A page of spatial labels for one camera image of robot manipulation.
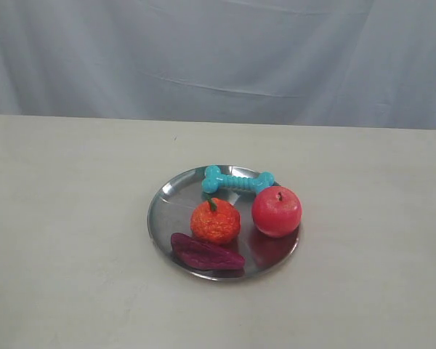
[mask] white cloth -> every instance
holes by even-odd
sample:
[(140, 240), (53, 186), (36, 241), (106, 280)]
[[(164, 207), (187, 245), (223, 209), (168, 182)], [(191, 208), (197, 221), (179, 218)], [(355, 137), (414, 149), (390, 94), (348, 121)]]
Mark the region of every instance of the white cloth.
[(436, 128), (436, 0), (0, 0), (0, 113)]

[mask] apple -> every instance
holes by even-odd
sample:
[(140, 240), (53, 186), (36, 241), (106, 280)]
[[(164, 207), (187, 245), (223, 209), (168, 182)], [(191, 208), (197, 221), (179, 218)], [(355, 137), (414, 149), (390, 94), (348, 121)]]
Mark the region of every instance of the apple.
[(302, 205), (288, 188), (274, 186), (260, 192), (252, 205), (252, 219), (263, 234), (282, 238), (300, 224)]

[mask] white table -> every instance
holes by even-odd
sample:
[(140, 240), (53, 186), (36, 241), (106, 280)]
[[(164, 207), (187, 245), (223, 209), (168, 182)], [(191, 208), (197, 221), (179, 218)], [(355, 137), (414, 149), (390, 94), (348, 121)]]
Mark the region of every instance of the white table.
[[(218, 284), (154, 250), (152, 196), (206, 164), (299, 194), (278, 271)], [(0, 116), (0, 349), (271, 345), (436, 348), (436, 131)]]

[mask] metal plate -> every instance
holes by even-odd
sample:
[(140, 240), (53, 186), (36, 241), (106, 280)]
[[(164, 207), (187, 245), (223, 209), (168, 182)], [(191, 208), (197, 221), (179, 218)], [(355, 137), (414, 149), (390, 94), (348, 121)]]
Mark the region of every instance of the metal plate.
[[(239, 177), (255, 178), (259, 172), (242, 167), (222, 165), (222, 173)], [(241, 213), (241, 232), (238, 238), (226, 246), (246, 258), (243, 270), (196, 270), (189, 268), (173, 254), (170, 238), (173, 233), (189, 236), (190, 216), (205, 200), (201, 182), (205, 167), (191, 169), (167, 182), (153, 197), (148, 211), (148, 230), (154, 245), (167, 260), (200, 278), (214, 281), (238, 281), (261, 275), (280, 265), (295, 250), (299, 241), (299, 229), (284, 238), (269, 238), (254, 226), (251, 207), (255, 194), (240, 190), (219, 189), (213, 197), (229, 201)]]

